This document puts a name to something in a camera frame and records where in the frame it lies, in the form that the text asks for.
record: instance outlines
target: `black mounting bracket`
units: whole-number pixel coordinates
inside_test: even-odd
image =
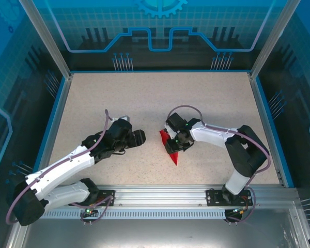
[[[115,191],[114,190],[99,190],[98,200],[95,203],[98,203],[98,202],[106,199],[110,195],[113,197],[113,199],[110,202],[109,206],[112,207],[114,205],[114,201],[115,201]],[[108,204],[108,201],[101,203],[99,206],[105,207],[105,206],[107,206],[107,204]]]
[[[208,207],[244,207],[246,206],[246,202],[241,198],[242,196],[247,197],[248,207],[253,205],[252,195],[249,190],[242,190],[237,196],[237,198],[231,204],[229,204],[223,198],[222,190],[215,190],[215,189],[206,190],[206,200]]]

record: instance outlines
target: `enclosure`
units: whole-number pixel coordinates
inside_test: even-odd
[[[159,131],[183,104],[269,149],[247,221],[208,206],[235,170],[225,149],[196,142],[177,165],[167,154]],[[113,190],[103,219],[84,227],[65,205],[7,225],[14,178],[102,131],[105,109],[145,143],[62,183]],[[310,247],[310,0],[0,1],[0,247],[85,245]]]

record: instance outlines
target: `blue frame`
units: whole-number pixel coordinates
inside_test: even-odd
[[[8,144],[9,144],[10,138],[12,136],[12,124],[11,124],[10,116],[1,108],[0,108],[0,115],[2,115],[7,120],[7,125],[8,125],[8,130],[9,130],[7,137],[6,137],[6,140],[5,140],[5,142],[1,148],[1,151],[0,151],[0,163],[1,163],[1,160],[5,154],[5,151],[7,149]]]
[[[44,153],[45,145],[47,143],[48,136],[49,136],[50,130],[52,128],[52,124],[53,124],[54,116],[55,116],[55,113],[56,113],[56,110],[57,110],[58,102],[59,102],[59,100],[61,98],[61,94],[62,94],[63,87],[64,87],[65,83],[66,83],[66,79],[64,77],[62,77],[62,80],[61,80],[61,83],[60,83],[60,87],[58,88],[58,92],[56,94],[54,105],[53,105],[53,108],[52,108],[52,111],[51,111],[51,115],[50,115],[50,118],[49,118],[48,123],[47,123],[45,134],[43,135],[43,138],[42,138],[42,142],[41,142],[41,145],[40,145],[40,148],[39,148],[39,152],[38,152],[38,156],[37,156],[37,159],[36,159],[36,163],[35,163],[33,172],[37,172],[39,170],[40,161],[41,161],[41,158],[42,158],[43,153]]]
[[[271,116],[270,108],[269,108],[268,102],[267,102],[267,100],[265,98],[263,87],[262,87],[262,85],[260,83],[260,80],[259,80],[258,76],[256,78],[256,83],[257,83],[257,87],[259,89],[259,93],[260,93],[262,102],[264,104],[264,108],[265,108],[265,112],[266,112],[267,118],[268,118],[269,123],[270,123],[271,131],[272,131],[273,137],[274,137],[274,142],[275,142],[275,144],[277,146],[278,154],[279,154],[281,163],[283,165],[284,176],[286,177],[287,185],[288,185],[289,188],[294,188],[295,186],[294,186],[294,183],[293,183],[293,180],[292,180],[289,168],[288,168],[288,164],[287,164],[287,161],[286,161],[286,158],[285,158],[285,155],[284,155],[284,151],[283,151],[283,148],[282,148],[281,143],[279,141],[279,136],[278,136],[277,130],[275,128],[273,118]]]

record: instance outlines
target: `cable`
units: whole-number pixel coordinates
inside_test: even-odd
[[[246,202],[246,210],[248,210],[248,198],[246,196],[241,196],[241,199]]]
[[[53,165],[52,167],[50,167],[49,169],[47,169],[46,171],[44,171],[42,174],[40,174],[39,177],[37,177],[36,179],[34,179],[27,187],[25,187],[25,189],[22,190],[22,192],[15,198],[15,200],[12,202],[12,204],[10,205],[9,207],[9,210],[7,212],[7,215],[6,215],[6,223],[8,225],[12,225],[12,224],[15,224],[16,222],[18,222],[18,220],[15,220],[15,221],[10,221],[10,216],[12,214],[12,211],[14,209],[14,207],[16,206],[16,203],[22,198],[22,196],[25,194],[26,191],[28,191],[35,183],[39,182],[41,178],[43,178],[47,173],[49,173],[50,171],[52,171],[53,169],[55,169],[56,167],[70,161],[71,159],[75,159],[75,158],[78,158],[90,151],[92,151],[99,143],[100,141],[103,139],[104,137],[104,134],[107,130],[107,127],[108,127],[108,121],[109,121],[109,113],[108,113],[108,110],[105,110],[105,115],[106,115],[106,119],[105,119],[105,124],[104,124],[104,128],[103,128],[103,131],[99,137],[99,139],[95,142],[95,144],[93,146],[91,146],[89,149],[85,150],[85,151],[82,151],[76,155],[73,155],[69,158],[66,158],[60,162],[58,162],[57,164]]]
[[[248,137],[248,136],[246,136],[246,135],[244,135],[244,134],[242,134],[242,133],[240,133],[240,132],[231,130],[231,129],[229,129],[229,128],[220,128],[220,127],[208,126],[208,125],[203,121],[203,115],[202,115],[201,111],[200,111],[199,109],[197,109],[196,107],[193,107],[193,106],[190,106],[190,105],[180,105],[180,106],[177,106],[177,107],[173,108],[173,109],[169,112],[167,119],[170,117],[171,113],[172,113],[174,110],[179,109],[179,108],[181,108],[181,107],[189,107],[189,108],[191,108],[191,109],[196,110],[196,111],[199,113],[199,115],[200,115],[200,120],[201,120],[202,124],[203,124],[206,128],[212,129],[212,130],[216,130],[216,131],[221,131],[221,132],[227,132],[227,133],[236,134],[236,135],[238,135],[238,136],[240,136],[240,137],[242,137],[242,138],[248,140],[249,142],[253,143],[259,150],[261,150],[261,151],[264,153],[265,157],[266,157],[267,160],[268,160],[268,164],[267,164],[263,169],[259,169],[258,171],[256,171],[256,172],[251,176],[251,178],[249,179],[249,181],[247,182],[246,185],[249,185],[249,184],[251,183],[251,181],[254,179],[255,175],[257,175],[258,173],[261,173],[261,172],[263,172],[263,171],[266,171],[268,168],[270,168],[270,165],[271,165],[270,155],[268,154],[268,152],[267,152],[260,144],[258,144],[258,143],[257,143],[256,141],[254,141],[252,138],[250,138],[250,137]]]
[[[102,200],[102,201],[100,201],[100,202],[98,202],[98,203],[96,203],[96,204],[94,204],[94,205],[90,205],[90,206],[81,206],[81,205],[78,205],[78,204],[76,204],[76,203],[72,203],[72,205],[77,206],[77,207],[80,207],[80,208],[85,208],[85,209],[86,209],[86,208],[89,208],[89,207],[94,208],[94,207],[96,207],[96,206],[98,206],[98,205],[100,205],[100,204],[106,202],[107,200],[109,200],[109,201],[108,201],[108,203],[107,203],[105,209],[103,210],[103,212],[101,213],[101,215],[100,215],[96,220],[90,222],[90,224],[92,224],[92,223],[98,222],[99,220],[102,219],[102,217],[103,217],[104,214],[106,213],[106,211],[107,211],[107,209],[108,209],[110,203],[111,203],[112,200],[113,200],[113,196],[110,195],[110,196],[108,196],[107,198],[105,198],[104,200]],[[84,217],[83,217],[83,216],[84,216],[84,213],[85,213],[85,212],[83,212],[83,213],[81,214],[81,221],[84,222],[84,224],[86,224],[87,222],[85,221],[85,219],[84,219]]]
[[[253,203],[253,207],[252,207],[250,213],[243,220],[240,220],[240,219],[235,218],[235,217],[228,217],[229,219],[237,221],[239,223],[243,223],[243,222],[247,221],[250,218],[250,216],[253,214],[253,212],[255,211],[255,207],[256,207],[256,194],[255,194],[255,191],[251,187],[245,187],[245,188],[249,189],[253,193],[254,203]]]

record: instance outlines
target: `metal frame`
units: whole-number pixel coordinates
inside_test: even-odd
[[[57,111],[54,116],[53,125],[50,130],[48,141],[46,142],[43,158],[41,159],[40,168],[45,167],[51,156],[51,152],[55,142],[55,136],[59,127],[60,119],[63,114],[65,102],[67,100],[69,88],[71,85],[71,72],[64,61],[53,37],[46,27],[39,11],[31,0],[19,0],[39,36],[49,50],[55,63],[59,67],[63,76],[68,79],[63,88]],[[261,50],[258,58],[251,71],[252,89],[255,95],[257,107],[259,109],[265,133],[269,141],[270,150],[274,159],[276,168],[282,173],[283,184],[287,186],[286,177],[282,167],[282,163],[278,154],[274,137],[267,119],[264,104],[262,103],[259,89],[255,84],[255,79],[259,74],[262,66],[270,55],[275,43],[279,39],[283,29],[287,25],[290,17],[294,13],[300,0],[288,0],[284,7],[273,31],[271,32],[265,46]],[[161,186],[99,186],[100,189],[116,190],[115,203],[111,209],[120,209],[122,211],[128,209],[151,210],[151,209],[188,209],[196,211],[199,209],[224,209],[222,207],[207,207],[205,191],[209,188],[220,189],[221,185],[161,185]],[[295,229],[300,247],[310,247],[310,228],[308,226],[305,214],[303,212],[301,202],[299,200],[296,189],[284,188],[279,184],[275,185],[253,185],[256,193],[256,210],[257,209],[288,209],[291,214],[292,226]],[[7,240],[6,248],[21,248],[27,235],[27,227],[21,227],[14,224]]]
[[[210,188],[220,189],[221,185],[105,185],[99,186],[102,190],[115,190],[115,203],[110,209],[121,213],[131,211],[147,213],[159,209],[173,211],[188,210],[189,213],[227,209],[226,207],[207,207],[205,191]],[[310,229],[304,215],[296,189],[283,188],[278,184],[252,185],[256,194],[257,209],[287,209],[291,215],[292,228],[296,232],[299,247],[310,247]],[[57,211],[69,211],[75,207],[62,207]],[[75,219],[53,216],[44,219]],[[206,216],[195,215],[188,219],[209,219]],[[19,224],[13,226],[6,248],[23,247],[27,227]]]
[[[60,50],[58,49],[50,31],[48,30],[44,20],[42,19],[37,7],[32,0],[19,0],[27,16],[31,20],[33,26],[38,32],[41,40],[50,52],[54,62],[59,68],[60,72],[66,79],[70,79],[70,69],[65,62]]]
[[[291,16],[294,14],[295,9],[297,8],[299,3],[300,0],[287,0],[283,11],[281,12],[277,22],[272,29],[272,32],[270,33],[267,41],[265,42],[251,69],[251,77],[253,80],[256,79],[256,77],[258,76],[261,68],[268,59],[270,53],[272,52],[272,49],[279,40],[281,34],[283,33],[287,23],[289,22]]]
[[[265,104],[262,101],[260,89],[257,86],[256,79],[252,79],[250,77],[250,84],[251,84],[252,91],[253,91],[253,94],[255,97],[256,106],[258,108],[260,119],[261,119],[262,124],[263,124],[264,132],[265,132],[268,144],[269,144],[271,156],[273,159],[273,164],[274,164],[276,170],[279,171],[279,174],[280,174],[279,180],[282,182],[282,184],[285,187],[289,187],[291,182],[290,183],[288,182],[287,177],[290,178],[290,175],[287,175],[285,173],[285,170],[283,167],[283,161],[280,157],[278,147],[277,147],[276,142],[275,142],[274,134],[273,134],[273,131],[271,129],[271,125],[270,125],[270,122],[269,122],[269,119],[268,119],[268,116],[266,113]]]
[[[65,107],[66,102],[67,102],[68,93],[69,93],[69,89],[71,86],[72,78],[73,78],[73,76],[71,76],[70,79],[66,79],[64,81],[63,89],[62,89],[62,92],[59,96],[59,101],[58,101],[57,108],[55,111],[55,115],[53,118],[53,123],[52,123],[52,126],[50,128],[48,138],[46,140],[46,144],[45,144],[45,147],[44,147],[41,159],[40,159],[39,169],[47,167],[49,162],[50,162],[54,143],[55,143],[55,138],[56,138],[56,135],[58,132],[58,128],[60,126],[63,110],[64,110],[64,107]]]

